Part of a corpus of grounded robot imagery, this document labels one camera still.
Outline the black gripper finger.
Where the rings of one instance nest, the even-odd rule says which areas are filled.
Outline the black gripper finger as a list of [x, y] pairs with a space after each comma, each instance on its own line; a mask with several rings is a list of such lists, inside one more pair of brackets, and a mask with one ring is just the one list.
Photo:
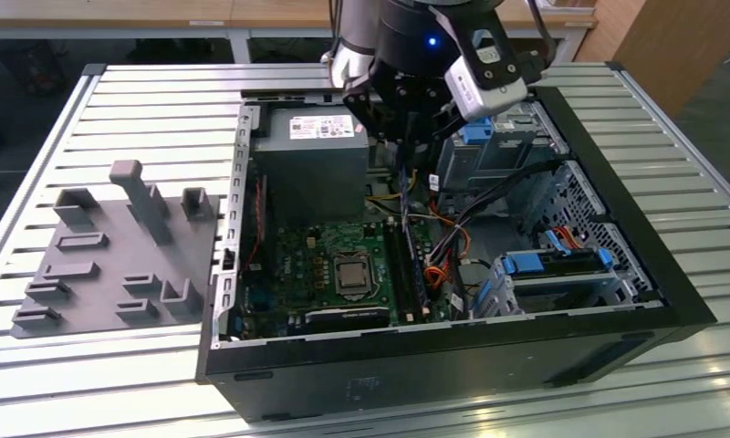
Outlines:
[[466, 124], [457, 103], [426, 102], [422, 106], [422, 142], [426, 144], [426, 155], [433, 155], [444, 141]]
[[424, 79], [394, 68], [368, 68], [344, 83], [344, 104], [378, 140], [396, 145], [397, 155], [414, 155], [422, 143]]

